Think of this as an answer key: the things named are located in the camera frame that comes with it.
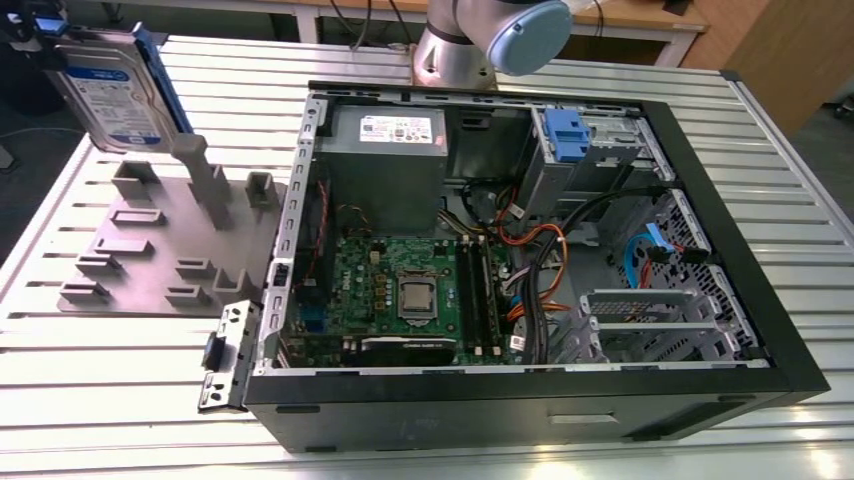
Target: hinge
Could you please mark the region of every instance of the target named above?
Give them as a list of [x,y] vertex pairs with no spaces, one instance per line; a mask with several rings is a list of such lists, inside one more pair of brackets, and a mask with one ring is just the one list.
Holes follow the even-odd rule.
[[198,413],[245,412],[242,396],[252,371],[260,308],[249,300],[225,305],[204,346]]

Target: cpu socket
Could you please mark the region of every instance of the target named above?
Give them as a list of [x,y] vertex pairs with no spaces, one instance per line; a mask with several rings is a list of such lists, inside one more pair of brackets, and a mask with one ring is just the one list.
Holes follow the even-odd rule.
[[397,277],[397,317],[422,327],[439,316],[434,277]]

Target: desk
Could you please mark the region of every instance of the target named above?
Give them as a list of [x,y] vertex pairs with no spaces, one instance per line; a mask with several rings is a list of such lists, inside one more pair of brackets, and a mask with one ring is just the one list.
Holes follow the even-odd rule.
[[[208,158],[230,179],[286,182],[312,79],[408,84],[404,55],[333,45],[170,37],[161,49]],[[166,155],[84,139],[0,269],[0,474],[121,478],[569,479],[854,476],[854,233],[749,92],[716,72],[552,62],[507,91],[664,101],[832,390],[675,442],[289,455],[249,414],[196,414],[214,318],[58,312],[122,160]]]
[[[293,15],[298,25],[300,41],[317,43],[318,17],[334,16],[334,10],[328,0],[293,0]],[[365,15],[365,0],[337,0],[341,13],[348,18],[362,18]],[[429,0],[394,1],[401,13],[405,12],[406,22],[424,23],[424,12]],[[372,18],[394,21],[396,16],[390,5],[384,0],[373,2]],[[673,15],[661,10],[661,3],[649,0],[605,0],[601,5],[604,14],[603,37],[635,40],[653,40],[664,43],[655,65],[659,67],[677,67],[681,58],[691,48],[696,35],[705,31],[708,24],[696,8],[691,5],[684,16]],[[592,5],[575,14],[572,35],[592,36],[596,31],[599,11]]]
[[[70,1],[100,2],[100,0]],[[296,17],[298,38],[302,43],[318,43],[317,18],[336,16],[329,0],[121,0],[117,3],[292,15]],[[426,22],[428,0],[396,0],[394,3],[405,22]],[[346,18],[364,18],[366,0],[336,0],[336,4]],[[601,36],[664,43],[655,62],[659,67],[679,66],[696,35],[708,27],[708,23],[692,5],[683,17],[664,12],[659,1],[605,0],[601,8],[604,12]],[[595,5],[579,12],[575,15],[572,35],[593,36],[597,16]],[[373,1],[370,18],[384,21],[397,20],[390,4],[385,0]]]

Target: power supply label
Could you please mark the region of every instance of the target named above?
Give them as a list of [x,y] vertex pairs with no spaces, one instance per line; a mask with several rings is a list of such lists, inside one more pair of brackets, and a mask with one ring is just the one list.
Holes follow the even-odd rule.
[[358,140],[384,143],[432,143],[429,118],[361,117]]
[[160,135],[130,77],[121,70],[69,67],[68,81],[104,133],[130,145],[154,145]]

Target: green circuit board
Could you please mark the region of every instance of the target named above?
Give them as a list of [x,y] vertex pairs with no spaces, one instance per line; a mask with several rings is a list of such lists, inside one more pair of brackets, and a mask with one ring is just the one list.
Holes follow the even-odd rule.
[[[332,299],[322,332],[297,340],[297,351],[314,367],[337,367],[337,343],[361,336],[441,337],[456,341],[455,364],[488,365],[511,361],[497,325],[489,327],[496,345],[465,348],[453,240],[418,238],[340,239],[336,246]],[[491,249],[492,268],[507,261],[503,247]],[[401,283],[430,282],[434,315],[410,320],[400,315]]]

